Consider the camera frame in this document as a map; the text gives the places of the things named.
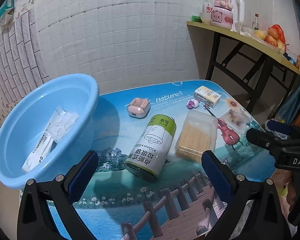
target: wooden railing illustration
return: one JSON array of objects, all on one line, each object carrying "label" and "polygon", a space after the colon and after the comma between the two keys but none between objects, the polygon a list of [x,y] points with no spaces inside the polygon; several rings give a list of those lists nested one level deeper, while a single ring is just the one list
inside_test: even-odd
[{"label": "wooden railing illustration", "polygon": [[141,228],[146,225],[146,223],[149,223],[154,238],[163,236],[156,213],[164,206],[169,220],[177,218],[179,216],[179,212],[173,198],[176,196],[181,210],[186,210],[190,207],[190,205],[186,199],[184,190],[187,190],[191,201],[194,202],[198,200],[194,188],[199,194],[203,192],[203,189],[206,188],[206,186],[209,186],[210,188],[210,196],[202,201],[202,212],[206,213],[207,219],[205,220],[205,224],[201,225],[197,229],[197,234],[199,235],[207,231],[209,229],[209,225],[213,227],[218,221],[216,212],[212,206],[214,200],[216,201],[219,210],[222,210],[225,205],[218,197],[212,183],[201,171],[199,171],[198,174],[194,173],[190,180],[184,179],[184,183],[184,185],[177,184],[173,191],[170,191],[168,188],[161,190],[163,197],[155,205],[152,205],[151,201],[145,201],[143,203],[145,214],[138,223],[136,223],[134,226],[132,226],[130,223],[121,223],[121,229],[124,235],[121,240],[137,240],[136,233],[138,233]]}]

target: table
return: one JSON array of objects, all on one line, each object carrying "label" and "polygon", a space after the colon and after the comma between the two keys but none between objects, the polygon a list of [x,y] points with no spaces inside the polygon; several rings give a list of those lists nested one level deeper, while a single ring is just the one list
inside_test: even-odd
[{"label": "table", "polygon": [[[208,71],[206,74],[206,80],[211,80],[214,67],[217,67],[218,69],[223,71],[225,74],[227,74],[229,77],[231,77],[237,84],[239,84],[243,89],[245,89],[248,92],[248,94],[251,96],[250,102],[249,102],[248,106],[246,107],[246,110],[249,113],[251,113],[256,101],[260,98],[260,96],[268,82],[268,79],[271,76],[283,88],[285,88],[286,94],[285,94],[283,100],[281,101],[281,104],[283,104],[285,102],[285,100],[287,99],[287,97],[292,89],[293,83],[295,82],[297,75],[300,75],[300,71],[291,62],[289,62],[285,57],[283,57],[281,54],[277,53],[276,51],[272,50],[271,48],[265,46],[264,44],[261,44],[260,42],[254,40],[254,39],[251,39],[249,37],[243,36],[237,32],[232,32],[232,31],[229,31],[229,30],[217,27],[217,26],[207,25],[207,24],[198,23],[198,22],[189,22],[188,21],[187,25],[196,26],[199,28],[214,31],[213,45],[212,45],[212,51],[211,51],[209,65],[208,65]],[[228,39],[234,39],[236,41],[239,41],[239,43],[236,45],[236,47],[229,53],[229,55],[220,64],[216,60],[217,60],[218,49],[219,49],[221,37],[225,37]],[[260,58],[257,61],[251,59],[250,57],[246,56],[245,54],[243,54],[239,51],[243,45],[248,45],[252,48],[255,48],[255,49],[261,51],[262,55],[260,56]],[[249,70],[249,72],[245,75],[245,77],[243,79],[240,79],[237,75],[235,75],[234,73],[232,73],[230,70],[228,70],[226,68],[229,61],[236,54],[239,54],[254,63],[254,66]],[[264,66],[262,68],[262,72],[260,74],[260,77],[258,79],[256,87],[253,89],[248,85],[248,83],[249,83],[250,79],[260,69],[260,67],[262,66],[263,63],[264,63]],[[283,72],[283,78],[281,81],[272,74],[272,69],[273,69],[274,65],[277,66]],[[293,78],[288,87],[286,87],[284,84],[287,70],[293,72]]]},{"label": "table", "polygon": [[[248,117],[247,128],[261,129],[226,91],[207,80],[152,85],[100,96],[94,113],[92,145],[92,149],[100,155],[99,168],[81,200],[73,204],[97,239],[191,240],[205,231],[204,225],[208,228],[216,223],[226,204],[215,194],[200,164],[179,159],[174,154],[187,113],[199,111],[209,114],[202,103],[197,109],[186,108],[194,90],[202,85],[221,95],[218,104],[210,109],[216,117],[235,107],[236,111]],[[135,97],[147,98],[151,103],[150,112],[144,119],[128,116],[127,105]],[[122,163],[155,114],[173,117],[177,130],[158,180],[147,182],[125,170]],[[218,159],[228,161],[235,173],[264,181],[275,170],[274,159],[268,151],[251,145],[245,138],[245,132],[240,133],[242,144],[238,143],[232,149],[224,143],[218,130],[214,153]],[[202,206],[205,200],[213,203],[211,209],[215,215],[211,215],[209,221]],[[69,238],[55,207],[50,206],[50,210],[62,236]]]}]

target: blue plastic basin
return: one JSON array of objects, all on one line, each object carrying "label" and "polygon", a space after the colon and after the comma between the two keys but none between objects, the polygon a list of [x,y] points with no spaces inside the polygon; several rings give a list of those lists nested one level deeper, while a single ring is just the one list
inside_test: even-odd
[{"label": "blue plastic basin", "polygon": [[[85,74],[55,78],[23,98],[0,128],[0,181],[9,188],[23,189],[28,179],[42,182],[66,174],[90,150],[98,98],[97,82]],[[39,165],[24,173],[23,163],[58,106],[79,114],[78,120]]]}]

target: black clamp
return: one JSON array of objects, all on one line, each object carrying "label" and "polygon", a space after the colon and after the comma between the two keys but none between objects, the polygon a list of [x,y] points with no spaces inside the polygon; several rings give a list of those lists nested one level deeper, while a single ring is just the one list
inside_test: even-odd
[{"label": "black clamp", "polygon": [[72,239],[96,240],[72,206],[80,200],[98,167],[98,154],[89,151],[67,172],[52,181],[29,179],[23,191],[17,226],[21,240],[65,240],[50,213],[47,200],[52,200],[63,225]]},{"label": "black clamp", "polygon": [[268,122],[268,128],[289,137],[283,140],[272,133],[256,129],[249,129],[246,137],[250,143],[269,150],[269,154],[274,157],[276,168],[292,171],[297,196],[288,215],[288,221],[298,226],[300,224],[300,127],[271,120]]},{"label": "black clamp", "polygon": [[202,167],[211,180],[220,199],[228,206],[206,240],[228,240],[238,224],[248,200],[253,204],[247,221],[236,240],[289,240],[291,234],[271,179],[249,181],[242,174],[236,176],[221,164],[212,151],[202,154]]}]

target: violin illustration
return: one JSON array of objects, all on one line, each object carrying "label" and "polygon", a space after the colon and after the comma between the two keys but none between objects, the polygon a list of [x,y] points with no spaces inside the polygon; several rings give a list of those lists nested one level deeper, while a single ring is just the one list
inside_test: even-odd
[{"label": "violin illustration", "polygon": [[[210,111],[210,107],[208,107],[208,105],[204,105],[204,108],[214,117],[216,117],[211,111]],[[240,137],[239,135],[232,129],[230,129],[226,123],[224,121],[222,121],[221,119],[218,119],[218,129],[221,131],[221,136],[224,140],[224,142],[227,145],[231,145],[232,149],[235,151],[234,149],[234,145],[237,144],[238,142],[240,142],[242,145],[243,143],[240,141]]]}]

